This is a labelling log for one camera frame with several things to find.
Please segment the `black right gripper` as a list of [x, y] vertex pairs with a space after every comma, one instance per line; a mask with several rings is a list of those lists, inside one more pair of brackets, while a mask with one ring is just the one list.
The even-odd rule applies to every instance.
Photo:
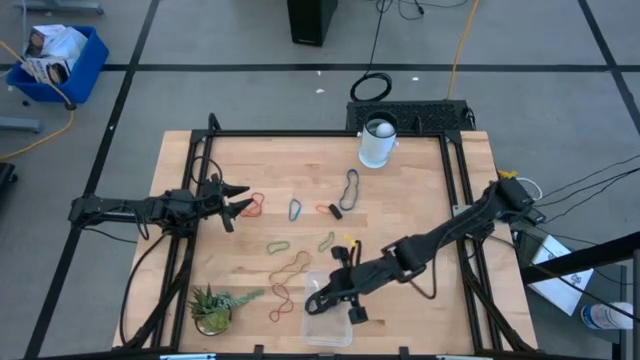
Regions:
[[331, 254], [334, 259], [340, 261], [342, 267], [331, 273], [326, 286], [306, 300], [306, 313], [323, 314], [347, 301], [351, 304], [348, 311], [351, 323], [368, 321], [366, 309], [360, 304], [359, 296], [370, 294], [396, 279], [400, 271], [396, 257], [390, 251], [385, 251], [379, 259], [350, 265], [349, 250], [346, 247], [334, 246], [331, 248]]

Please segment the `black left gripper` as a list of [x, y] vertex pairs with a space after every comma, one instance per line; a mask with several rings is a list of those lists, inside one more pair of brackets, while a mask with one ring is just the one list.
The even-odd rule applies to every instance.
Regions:
[[185, 226], [188, 222], [219, 215], [226, 232], [234, 231], [231, 216], [239, 216], [254, 200], [226, 202], [226, 198], [235, 197], [249, 190], [248, 186], [230, 185], [217, 175], [201, 185], [201, 193], [193, 195], [187, 189], [167, 191], [167, 221], [171, 225]]

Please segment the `large orange rubber band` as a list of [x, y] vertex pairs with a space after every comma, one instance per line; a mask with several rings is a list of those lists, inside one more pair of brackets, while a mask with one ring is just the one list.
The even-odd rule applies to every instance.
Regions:
[[265, 195], [260, 192], [254, 192], [251, 195], [251, 199], [251, 204], [247, 208], [242, 210], [242, 217], [259, 217], [262, 214]]

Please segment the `tan rubber band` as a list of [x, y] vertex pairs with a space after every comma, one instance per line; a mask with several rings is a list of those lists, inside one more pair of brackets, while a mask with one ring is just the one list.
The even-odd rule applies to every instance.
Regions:
[[285, 285], [298, 274], [305, 272], [311, 263], [311, 254], [307, 251], [299, 251], [291, 261], [270, 273], [268, 281], [271, 285]]

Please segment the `dark blue rubber band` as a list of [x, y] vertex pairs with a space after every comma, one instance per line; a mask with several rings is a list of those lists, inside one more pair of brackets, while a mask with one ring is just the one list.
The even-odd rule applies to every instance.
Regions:
[[349, 169], [346, 173], [346, 184], [339, 199], [339, 208], [342, 211], [351, 211], [355, 208], [359, 198], [360, 176], [356, 169]]

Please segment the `clear plastic bin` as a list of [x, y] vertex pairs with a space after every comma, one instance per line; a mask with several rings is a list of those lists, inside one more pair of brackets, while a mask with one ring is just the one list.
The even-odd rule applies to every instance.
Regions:
[[[328, 271], [309, 271], [305, 280], [305, 299], [329, 283]], [[324, 347], [347, 347], [353, 339], [353, 329], [348, 316], [349, 303], [341, 302], [318, 315], [303, 311], [302, 342]]]

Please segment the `potted succulent plant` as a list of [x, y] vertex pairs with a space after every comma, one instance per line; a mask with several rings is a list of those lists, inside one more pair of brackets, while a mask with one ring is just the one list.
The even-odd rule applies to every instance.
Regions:
[[226, 291], [214, 294], [210, 285], [206, 288], [194, 287], [188, 305], [196, 330], [204, 336], [216, 336], [225, 332], [231, 325], [233, 310], [263, 294], [264, 290], [258, 289], [234, 297]]

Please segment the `white cylindrical device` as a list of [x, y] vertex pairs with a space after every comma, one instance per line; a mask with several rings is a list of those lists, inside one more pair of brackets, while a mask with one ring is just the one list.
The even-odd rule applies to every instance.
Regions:
[[382, 168], [397, 146], [397, 118], [388, 111], [370, 113], [359, 133], [360, 162], [367, 168]]

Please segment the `black tower case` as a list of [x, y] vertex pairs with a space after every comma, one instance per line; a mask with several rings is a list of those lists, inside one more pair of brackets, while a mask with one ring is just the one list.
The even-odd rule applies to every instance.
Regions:
[[287, 0], [292, 42], [321, 47], [338, 0]]

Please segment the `blue plastic crate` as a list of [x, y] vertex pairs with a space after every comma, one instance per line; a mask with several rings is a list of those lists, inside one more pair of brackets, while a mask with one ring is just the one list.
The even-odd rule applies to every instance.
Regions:
[[64, 59], [70, 70], [69, 79], [59, 85], [38, 83], [23, 69], [26, 55], [23, 55], [8, 74], [7, 83], [18, 88], [25, 95], [38, 102], [63, 103], [70, 100], [82, 104], [88, 99], [109, 55], [109, 50], [92, 26], [71, 26], [84, 34], [88, 41], [77, 59]]

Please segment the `black perforated case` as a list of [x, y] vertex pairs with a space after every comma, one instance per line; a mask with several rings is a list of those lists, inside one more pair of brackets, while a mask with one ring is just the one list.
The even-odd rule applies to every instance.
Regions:
[[349, 102], [346, 129], [358, 130], [374, 112], [387, 112], [396, 119], [401, 133], [473, 131], [473, 110], [464, 100]]

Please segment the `grey metal bar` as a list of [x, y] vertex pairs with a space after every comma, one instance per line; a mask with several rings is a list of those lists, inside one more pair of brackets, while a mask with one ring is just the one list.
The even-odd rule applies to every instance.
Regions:
[[12, 5], [22, 10], [41, 12], [88, 12], [103, 15], [98, 2], [86, 0], [12, 0]]
[[0, 130], [16, 130], [40, 133], [42, 124], [35, 119], [0, 116]]

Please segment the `printed white box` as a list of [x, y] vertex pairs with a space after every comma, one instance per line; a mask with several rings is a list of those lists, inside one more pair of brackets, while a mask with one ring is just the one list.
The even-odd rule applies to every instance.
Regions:
[[67, 62], [62, 58], [27, 58], [23, 69], [33, 76], [38, 83], [65, 83], [70, 77]]

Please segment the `white printed booklet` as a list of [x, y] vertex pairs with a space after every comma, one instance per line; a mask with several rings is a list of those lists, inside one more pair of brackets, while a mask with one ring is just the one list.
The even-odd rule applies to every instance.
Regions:
[[[556, 238], [547, 235], [534, 253], [532, 262], [539, 264], [570, 253], [571, 250]], [[562, 276], [560, 279], [554, 278], [532, 283], [529, 287], [564, 313], [572, 316], [582, 297], [582, 290], [586, 289], [593, 273], [593, 269], [588, 269]]]

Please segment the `white cardboard box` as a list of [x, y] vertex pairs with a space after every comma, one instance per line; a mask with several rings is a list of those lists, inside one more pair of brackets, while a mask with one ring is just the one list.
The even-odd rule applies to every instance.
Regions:
[[31, 28], [25, 55], [33, 58], [77, 59], [88, 38], [71, 26], [37, 25]]

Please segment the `black caster object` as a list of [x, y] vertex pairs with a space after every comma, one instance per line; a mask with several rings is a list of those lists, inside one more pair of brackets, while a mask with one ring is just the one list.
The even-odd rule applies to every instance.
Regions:
[[17, 181], [15, 166], [11, 163], [0, 162], [0, 195], [8, 189], [8, 187]]

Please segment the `black overhead support beam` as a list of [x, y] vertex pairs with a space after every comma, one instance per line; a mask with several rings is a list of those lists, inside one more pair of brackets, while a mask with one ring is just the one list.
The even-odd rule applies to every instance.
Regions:
[[640, 231], [521, 270], [525, 285], [629, 260], [640, 250]]

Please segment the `white blue canister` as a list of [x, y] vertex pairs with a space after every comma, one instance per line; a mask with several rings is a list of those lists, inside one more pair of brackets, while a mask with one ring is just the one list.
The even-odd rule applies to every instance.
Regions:
[[615, 311], [615, 308], [633, 314], [633, 305], [627, 302], [584, 306], [580, 315], [587, 327], [595, 330], [631, 330], [633, 319]]

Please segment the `black aluminium table frame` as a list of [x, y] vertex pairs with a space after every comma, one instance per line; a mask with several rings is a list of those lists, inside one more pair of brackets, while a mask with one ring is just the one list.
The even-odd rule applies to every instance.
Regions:
[[[369, 322], [355, 325], [353, 339], [344, 348], [306, 345], [302, 342], [302, 320], [306, 272], [331, 272], [339, 263], [329, 251], [318, 252], [319, 243], [330, 231], [333, 244], [348, 245], [347, 233], [363, 242], [362, 260], [375, 259], [380, 249], [405, 235], [426, 233], [451, 218], [452, 205], [447, 184], [454, 182], [456, 200], [467, 203], [462, 195], [462, 180], [457, 165], [456, 144], [449, 144], [452, 180], [447, 182], [438, 137], [401, 137], [386, 166], [373, 170], [358, 159], [359, 139], [345, 130], [289, 132], [222, 130], [212, 139], [210, 155], [224, 172], [224, 180], [233, 185], [250, 186], [265, 195], [259, 217], [239, 217], [235, 231], [226, 233], [218, 216], [199, 225], [195, 240], [177, 241], [176, 266], [182, 262], [187, 244], [194, 244], [190, 288], [211, 285], [214, 293], [229, 291], [238, 296], [264, 289], [265, 294], [232, 313], [230, 328], [217, 336], [201, 335], [195, 328], [189, 309], [176, 309], [171, 303], [160, 345], [177, 343], [178, 352], [216, 353], [229, 358], [237, 353], [248, 357], [256, 345], [263, 356], [293, 355], [294, 358], [328, 357], [329, 354], [399, 355], [407, 347], [411, 355], [471, 354], [474, 347], [470, 331], [466, 294], [458, 264], [458, 251], [451, 244], [438, 252], [435, 300], [420, 296], [409, 284], [391, 283], [362, 297]], [[336, 203], [346, 184], [347, 170], [360, 175], [359, 198], [353, 211], [336, 220], [315, 210], [318, 204]], [[292, 198], [302, 203], [299, 218], [288, 220]], [[270, 242], [288, 241], [290, 249], [269, 255]], [[142, 326], [158, 303], [171, 240], [163, 240], [142, 262], [133, 279], [124, 328], [127, 340]], [[285, 286], [294, 303], [292, 312], [277, 323], [268, 314], [282, 300], [271, 291], [270, 273], [291, 261], [299, 251], [312, 256], [308, 269]], [[513, 250], [496, 241], [484, 243], [487, 272], [496, 305], [519, 335], [537, 347], [529, 307], [520, 280]]]

